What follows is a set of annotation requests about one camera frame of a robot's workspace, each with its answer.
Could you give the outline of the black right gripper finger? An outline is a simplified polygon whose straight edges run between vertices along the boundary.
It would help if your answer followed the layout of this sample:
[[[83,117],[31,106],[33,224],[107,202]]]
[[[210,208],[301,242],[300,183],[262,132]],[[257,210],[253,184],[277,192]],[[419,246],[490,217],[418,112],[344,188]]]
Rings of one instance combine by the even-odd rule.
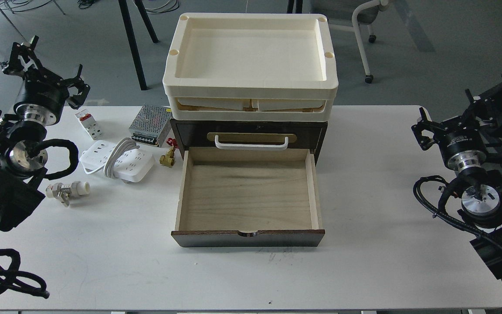
[[[411,126],[411,131],[423,151],[427,151],[435,143],[440,142],[445,135],[444,125],[431,121],[424,107],[419,107],[420,117],[417,123]]]
[[[470,102],[467,109],[460,116],[461,129],[496,129],[498,124],[490,113],[488,99],[474,97],[469,89],[465,94]]]

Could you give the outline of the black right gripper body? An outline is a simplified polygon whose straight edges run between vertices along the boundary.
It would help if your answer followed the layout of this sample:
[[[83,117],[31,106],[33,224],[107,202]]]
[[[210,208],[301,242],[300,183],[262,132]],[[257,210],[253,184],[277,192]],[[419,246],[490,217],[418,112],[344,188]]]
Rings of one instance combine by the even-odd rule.
[[[460,154],[473,153],[478,162],[486,161],[487,153],[477,120],[447,120],[434,126],[434,141],[438,144],[444,164],[456,164]]]

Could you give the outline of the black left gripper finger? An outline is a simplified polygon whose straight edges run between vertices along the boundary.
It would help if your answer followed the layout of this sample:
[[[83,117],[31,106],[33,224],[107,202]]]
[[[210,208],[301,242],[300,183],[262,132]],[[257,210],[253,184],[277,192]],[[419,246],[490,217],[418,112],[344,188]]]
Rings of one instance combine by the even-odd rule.
[[[84,105],[90,91],[90,86],[81,77],[82,68],[83,66],[79,65],[75,77],[61,81],[61,87],[64,88],[67,94],[66,101],[72,109],[80,109]],[[76,88],[77,93],[75,95],[71,94],[68,91],[70,88]]]
[[[39,37],[35,35],[29,42],[22,44],[14,42],[9,60],[0,62],[2,73],[18,76],[22,79],[45,78],[44,67],[34,53],[38,40]]]

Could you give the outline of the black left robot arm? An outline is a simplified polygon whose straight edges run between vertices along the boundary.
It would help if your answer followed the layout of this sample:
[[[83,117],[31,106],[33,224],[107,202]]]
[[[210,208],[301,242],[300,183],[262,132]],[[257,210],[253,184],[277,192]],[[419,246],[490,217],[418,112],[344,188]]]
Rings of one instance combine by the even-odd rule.
[[[17,227],[44,199],[38,190],[44,179],[72,174],[78,166],[78,148],[66,139],[46,139],[46,127],[57,124],[64,106],[79,109],[90,86],[76,76],[64,79],[44,67],[35,55],[38,36],[28,44],[14,42],[2,72],[22,78],[12,114],[0,111],[0,231]],[[48,298],[47,284],[20,269],[20,254],[0,249],[0,295],[7,290]]]

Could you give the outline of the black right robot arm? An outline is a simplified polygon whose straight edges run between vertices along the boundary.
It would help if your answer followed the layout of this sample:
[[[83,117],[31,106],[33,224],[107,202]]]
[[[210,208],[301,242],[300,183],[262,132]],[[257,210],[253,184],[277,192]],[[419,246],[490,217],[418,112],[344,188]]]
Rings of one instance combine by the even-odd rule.
[[[440,123],[425,109],[411,129],[422,150],[438,145],[452,181],[440,175],[413,185],[416,200],[455,229],[474,235],[472,248],[502,279],[502,84],[474,97],[459,116]]]

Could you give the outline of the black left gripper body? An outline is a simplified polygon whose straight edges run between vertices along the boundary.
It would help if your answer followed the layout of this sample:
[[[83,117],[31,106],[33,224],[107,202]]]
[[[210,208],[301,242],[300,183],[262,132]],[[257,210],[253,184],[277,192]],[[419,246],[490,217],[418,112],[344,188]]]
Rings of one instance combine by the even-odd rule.
[[[54,119],[59,119],[64,104],[70,96],[66,88],[58,88],[42,78],[25,78],[14,104],[14,112],[22,115],[28,106],[40,106],[48,109]]]

